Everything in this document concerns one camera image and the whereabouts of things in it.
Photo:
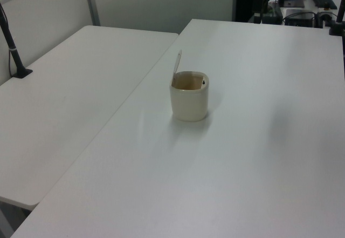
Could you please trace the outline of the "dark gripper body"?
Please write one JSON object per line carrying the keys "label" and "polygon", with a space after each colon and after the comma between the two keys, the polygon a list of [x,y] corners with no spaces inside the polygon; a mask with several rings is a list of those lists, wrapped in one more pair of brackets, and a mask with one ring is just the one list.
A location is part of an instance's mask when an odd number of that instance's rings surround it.
{"label": "dark gripper body", "polygon": [[267,13],[269,0],[253,0],[253,13]]}

